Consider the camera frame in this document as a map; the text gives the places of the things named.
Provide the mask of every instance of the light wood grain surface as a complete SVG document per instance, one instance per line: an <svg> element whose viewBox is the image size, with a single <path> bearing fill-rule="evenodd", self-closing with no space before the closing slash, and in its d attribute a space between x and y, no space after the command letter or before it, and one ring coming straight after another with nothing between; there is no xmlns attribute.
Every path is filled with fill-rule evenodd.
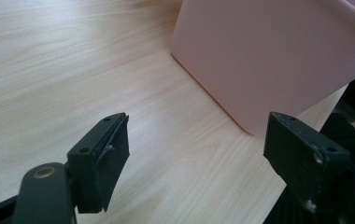
<svg viewBox="0 0 355 224"><path fill-rule="evenodd" d="M170 54L180 0L0 1L0 202L101 118L130 115L107 213L79 223L262 223L284 188ZM342 90L300 119L317 129Z"/></svg>

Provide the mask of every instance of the clamp jaw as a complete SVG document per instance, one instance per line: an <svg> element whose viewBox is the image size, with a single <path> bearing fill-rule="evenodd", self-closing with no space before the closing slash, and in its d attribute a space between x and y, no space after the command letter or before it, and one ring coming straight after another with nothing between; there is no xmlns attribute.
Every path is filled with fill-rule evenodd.
<svg viewBox="0 0 355 224"><path fill-rule="evenodd" d="M27 172L20 193L0 203L0 221L77 223L75 207L79 213L106 211L129 157L127 122L124 113L106 117L67 153L66 164Z"/></svg>
<svg viewBox="0 0 355 224"><path fill-rule="evenodd" d="M275 208L276 212L286 211L278 215L280 223L289 223L282 221L284 216L337 217L355 223L347 221L355 216L355 163L350 151L299 119L271 112L263 155L287 185L283 196L294 198L280 198L281 202L293 203ZM303 209L294 207L296 203ZM264 223L275 223L270 220Z"/></svg>

